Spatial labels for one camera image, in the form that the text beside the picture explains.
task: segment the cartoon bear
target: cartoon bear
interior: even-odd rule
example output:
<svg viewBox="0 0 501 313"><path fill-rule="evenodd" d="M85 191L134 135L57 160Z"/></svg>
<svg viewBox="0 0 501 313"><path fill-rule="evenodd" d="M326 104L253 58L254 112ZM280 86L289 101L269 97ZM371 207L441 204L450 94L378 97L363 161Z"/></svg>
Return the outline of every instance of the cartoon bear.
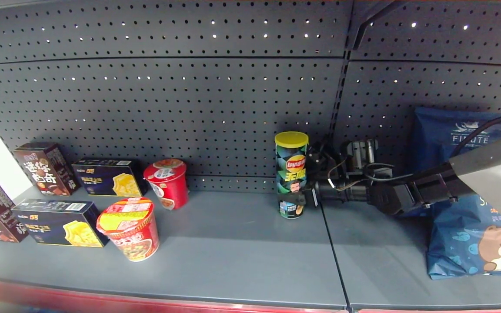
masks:
<svg viewBox="0 0 501 313"><path fill-rule="evenodd" d="M501 227L489 226L479 242L479 254L485 261L484 271L501 271Z"/></svg>

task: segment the instant noodle cup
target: instant noodle cup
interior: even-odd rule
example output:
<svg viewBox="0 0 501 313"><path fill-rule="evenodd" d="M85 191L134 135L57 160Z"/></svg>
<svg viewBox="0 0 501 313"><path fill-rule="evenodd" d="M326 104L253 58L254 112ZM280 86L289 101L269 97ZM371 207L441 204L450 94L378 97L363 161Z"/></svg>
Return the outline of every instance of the instant noodle cup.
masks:
<svg viewBox="0 0 501 313"><path fill-rule="evenodd" d="M168 210L176 210L187 203L188 193L185 173L187 165L178 159L165 159L149 165L144 171L145 180Z"/></svg>
<svg viewBox="0 0 501 313"><path fill-rule="evenodd" d="M149 258L160 245L154 204L148 198L128 198L105 209L96 228L133 262Z"/></svg>

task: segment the gray shelf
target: gray shelf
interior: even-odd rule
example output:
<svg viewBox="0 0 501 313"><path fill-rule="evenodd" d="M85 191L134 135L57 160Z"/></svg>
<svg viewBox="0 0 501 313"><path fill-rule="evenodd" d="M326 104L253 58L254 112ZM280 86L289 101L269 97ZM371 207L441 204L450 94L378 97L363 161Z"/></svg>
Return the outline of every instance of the gray shelf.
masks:
<svg viewBox="0 0 501 313"><path fill-rule="evenodd" d="M151 192L147 197L157 201ZM23 198L59 197L30 188L16 200ZM84 190L70 198L94 201L100 210L120 199ZM111 242L45 246L28 237L0 242L0 280L159 299L346 307L320 210L285 220L274 194L191 192L181 210L155 212L161 244L143 262L128 261Z"/></svg>
<svg viewBox="0 0 501 313"><path fill-rule="evenodd" d="M426 273L430 226L397 220L365 203L324 203L352 309L501 309L501 277L433 281Z"/></svg>

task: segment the lay's logo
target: lay's logo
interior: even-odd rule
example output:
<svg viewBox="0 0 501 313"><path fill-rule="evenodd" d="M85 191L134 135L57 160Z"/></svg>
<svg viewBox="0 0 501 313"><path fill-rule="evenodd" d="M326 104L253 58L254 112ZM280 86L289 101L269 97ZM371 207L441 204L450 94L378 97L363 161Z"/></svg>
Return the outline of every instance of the lay's logo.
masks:
<svg viewBox="0 0 501 313"><path fill-rule="evenodd" d="M291 173L299 172L304 168L305 158L304 155L294 155L291 156L289 160L286 162L286 168Z"/></svg>

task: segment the blue snack bag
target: blue snack bag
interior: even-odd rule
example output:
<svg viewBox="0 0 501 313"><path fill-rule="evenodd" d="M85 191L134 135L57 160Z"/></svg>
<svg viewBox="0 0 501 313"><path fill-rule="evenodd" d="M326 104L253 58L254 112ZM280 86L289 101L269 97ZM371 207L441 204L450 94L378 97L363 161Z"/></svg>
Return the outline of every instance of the blue snack bag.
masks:
<svg viewBox="0 0 501 313"><path fill-rule="evenodd" d="M455 146L499 113L445 111L418 107L412 137L410 170L418 172L449 159ZM501 123L475 137L462 153L501 139ZM488 273L501 275L501 214L479 195L456 203L435 203L416 210L434 219L426 256L432 279Z"/></svg>
<svg viewBox="0 0 501 313"><path fill-rule="evenodd" d="M501 214L479 196L438 203L426 263L432 279L501 275Z"/></svg>

